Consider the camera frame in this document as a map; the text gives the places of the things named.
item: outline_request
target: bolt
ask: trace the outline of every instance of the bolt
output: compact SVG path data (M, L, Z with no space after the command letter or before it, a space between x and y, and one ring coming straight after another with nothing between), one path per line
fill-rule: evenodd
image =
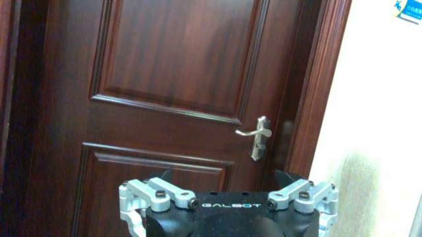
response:
M310 193L308 192L299 192L299 198L303 200L310 200Z
M164 190L157 190L156 191L156 198L164 198L165 197L165 191Z
M275 210L276 209L276 202L272 199L268 199L268 201L266 202L266 206L270 210Z
M198 199L195 198L191 199L188 207L191 210L195 210L195 208L198 207Z

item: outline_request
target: silver door handle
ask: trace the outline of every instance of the silver door handle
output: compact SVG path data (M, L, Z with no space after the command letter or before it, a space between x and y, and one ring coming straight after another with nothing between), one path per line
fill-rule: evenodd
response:
M244 137L254 136L256 134L260 134L266 137L270 137L272 132L270 129L263 128L263 129L255 130L252 132L242 132L240 130L236 130L236 134L239 134L240 136L244 136Z
M256 130L252 132L242 132L240 130L235 131L240 136L255 136L252 149L251 149L251 158L258 161L264 156L266 151L266 141L271 136L272 132L270 130L270 121L266 116L258 118Z

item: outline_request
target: wall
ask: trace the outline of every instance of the wall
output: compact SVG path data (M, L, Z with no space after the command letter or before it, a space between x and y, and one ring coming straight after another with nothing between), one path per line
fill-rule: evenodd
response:
M351 5L310 175L340 189L334 237L409 236L422 194L422 26L394 2Z

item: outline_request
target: raised door panel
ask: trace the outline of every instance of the raised door panel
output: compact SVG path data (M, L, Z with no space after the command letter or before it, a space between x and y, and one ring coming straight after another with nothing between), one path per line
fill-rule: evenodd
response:
M84 143L72 233L127 236L119 219L117 187L172 168L172 183L195 191L227 190L232 163Z
M239 122L267 3L105 0L92 99Z

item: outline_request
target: dark brown door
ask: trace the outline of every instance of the dark brown door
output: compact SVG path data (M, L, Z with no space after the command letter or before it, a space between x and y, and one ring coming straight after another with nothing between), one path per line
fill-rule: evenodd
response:
M51 0L27 236L127 236L117 185L260 188L302 0Z

